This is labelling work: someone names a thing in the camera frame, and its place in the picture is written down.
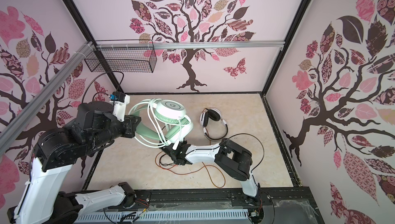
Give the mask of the mint green headphones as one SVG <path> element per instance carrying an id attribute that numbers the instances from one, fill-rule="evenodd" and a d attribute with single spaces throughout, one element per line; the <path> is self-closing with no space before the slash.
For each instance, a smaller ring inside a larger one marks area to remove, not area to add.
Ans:
<path id="1" fill-rule="evenodd" d="M 194 124 L 186 114 L 185 107 L 169 99 L 144 99 L 129 110 L 131 116 L 147 114 L 153 129 L 143 122 L 137 127 L 135 139 L 149 148 L 162 148 L 171 145 L 174 150 L 193 130 Z"/>

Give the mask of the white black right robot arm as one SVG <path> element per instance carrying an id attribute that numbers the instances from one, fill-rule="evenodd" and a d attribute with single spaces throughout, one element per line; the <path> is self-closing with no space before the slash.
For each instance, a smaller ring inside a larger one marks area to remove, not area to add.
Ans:
<path id="1" fill-rule="evenodd" d="M 252 173 L 252 153 L 230 139 L 224 138 L 220 143 L 207 146 L 182 142 L 175 150 L 172 146 L 165 146 L 161 151 L 169 155 L 176 165 L 216 164 L 240 182 L 244 195 L 254 198 L 258 195 L 258 184 Z"/>

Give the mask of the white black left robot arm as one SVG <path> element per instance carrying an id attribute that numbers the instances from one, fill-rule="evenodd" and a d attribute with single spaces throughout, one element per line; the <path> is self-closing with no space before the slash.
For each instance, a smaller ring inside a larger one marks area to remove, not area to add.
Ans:
<path id="1" fill-rule="evenodd" d="M 34 147 L 29 180 L 22 199 L 7 212 L 11 224 L 72 224 L 98 210 L 130 208 L 136 194 L 122 182 L 107 190 L 65 193 L 60 190 L 78 159 L 111 146 L 117 138 L 134 138 L 140 117 L 116 112 L 103 101 L 83 103 L 62 128 L 44 132 Z"/>

